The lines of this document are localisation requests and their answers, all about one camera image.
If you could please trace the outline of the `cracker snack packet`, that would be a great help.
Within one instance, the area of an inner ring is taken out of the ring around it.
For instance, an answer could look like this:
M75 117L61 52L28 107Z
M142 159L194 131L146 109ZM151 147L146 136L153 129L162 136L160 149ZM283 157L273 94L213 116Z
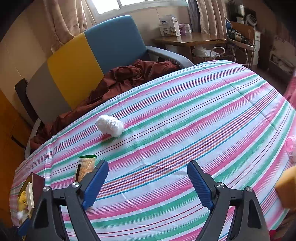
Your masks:
M75 171L75 182L81 182L87 173L90 173L94 170L96 158L96 155L79 156Z

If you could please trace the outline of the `cream cardboard box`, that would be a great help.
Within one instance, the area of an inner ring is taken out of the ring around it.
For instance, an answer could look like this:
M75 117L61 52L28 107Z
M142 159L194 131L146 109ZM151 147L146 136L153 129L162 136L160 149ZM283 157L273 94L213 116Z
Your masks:
M33 184L31 182L27 184L25 191L27 197L28 212L32 213L32 210L35 208L35 204L33 195Z

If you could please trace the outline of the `gold metal tin box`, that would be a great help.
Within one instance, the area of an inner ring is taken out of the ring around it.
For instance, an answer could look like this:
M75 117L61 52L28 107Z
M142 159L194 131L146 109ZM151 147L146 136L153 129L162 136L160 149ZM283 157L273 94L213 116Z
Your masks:
M21 220L26 215L31 215L41 196L45 186L45 179L35 173L25 180L18 193L18 219Z

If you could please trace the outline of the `wooden wardrobe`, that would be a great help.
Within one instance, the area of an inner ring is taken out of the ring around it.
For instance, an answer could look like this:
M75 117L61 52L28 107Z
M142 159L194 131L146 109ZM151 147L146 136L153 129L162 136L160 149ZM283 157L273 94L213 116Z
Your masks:
M23 119L1 92L1 224L12 227L10 189L25 149L13 140L13 129Z

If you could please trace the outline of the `pink plastic object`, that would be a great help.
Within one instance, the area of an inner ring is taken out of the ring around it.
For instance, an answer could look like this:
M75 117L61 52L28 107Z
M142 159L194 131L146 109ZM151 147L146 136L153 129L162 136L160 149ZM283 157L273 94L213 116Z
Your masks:
M295 152L296 152L296 136L289 136L285 141L285 150L287 154L292 158L292 161L295 162Z

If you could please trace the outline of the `striped bed sheet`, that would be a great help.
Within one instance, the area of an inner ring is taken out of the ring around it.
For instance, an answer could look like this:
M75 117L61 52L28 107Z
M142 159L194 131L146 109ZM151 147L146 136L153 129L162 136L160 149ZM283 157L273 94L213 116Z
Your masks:
M100 115L124 123L119 138L98 130ZM41 145L15 171L12 222L30 173L64 188L79 156L96 155L109 173L87 215L101 240L195 240L209 212L187 175L192 160L229 188L252 187L273 230L287 214L274 185L293 165L284 144L294 134L295 110L268 82L204 62L114 97Z

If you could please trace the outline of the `grey yellow blue headboard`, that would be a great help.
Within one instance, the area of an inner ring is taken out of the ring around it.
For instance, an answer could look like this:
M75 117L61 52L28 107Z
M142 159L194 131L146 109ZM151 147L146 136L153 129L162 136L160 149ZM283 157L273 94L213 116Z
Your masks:
M89 28L59 48L32 76L26 94L47 124L76 108L109 70L147 58L132 16L119 16Z

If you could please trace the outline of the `dark red blanket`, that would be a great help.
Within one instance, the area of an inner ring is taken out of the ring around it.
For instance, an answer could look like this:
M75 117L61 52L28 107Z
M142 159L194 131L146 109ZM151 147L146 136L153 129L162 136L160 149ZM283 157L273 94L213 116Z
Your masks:
M131 65L111 69L100 80L97 87L90 92L89 96L75 109L60 114L55 121L38 128L37 134L30 139L31 152L34 152L39 146L75 120L106 101L177 70L180 70L180 67L168 60L156 62L140 59Z

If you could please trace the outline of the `wooden desk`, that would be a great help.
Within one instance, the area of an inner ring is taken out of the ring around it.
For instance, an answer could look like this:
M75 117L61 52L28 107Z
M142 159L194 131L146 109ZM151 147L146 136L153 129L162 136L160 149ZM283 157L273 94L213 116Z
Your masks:
M214 35L201 34L193 32L190 34L182 36L161 36L158 38L152 39L152 42L156 44L159 48L166 49L166 45L178 46L186 48L189 53L186 57L190 60L193 59L192 50L198 45L215 45L215 44L224 44L226 43L225 37L215 37Z

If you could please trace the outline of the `pink floral curtain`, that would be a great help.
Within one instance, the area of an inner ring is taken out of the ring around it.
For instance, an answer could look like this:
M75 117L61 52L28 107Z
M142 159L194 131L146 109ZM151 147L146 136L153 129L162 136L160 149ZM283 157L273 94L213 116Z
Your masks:
M54 53L74 37L95 25L90 8L82 0L43 1L53 34L51 51Z

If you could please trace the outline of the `white appliance box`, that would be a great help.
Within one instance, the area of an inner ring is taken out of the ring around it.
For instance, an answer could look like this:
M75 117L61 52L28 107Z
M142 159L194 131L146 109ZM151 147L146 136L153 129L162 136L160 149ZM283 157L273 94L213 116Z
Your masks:
M160 20L160 31L162 36L175 36L179 37L181 35L179 22L177 18L172 15L166 15L161 18Z

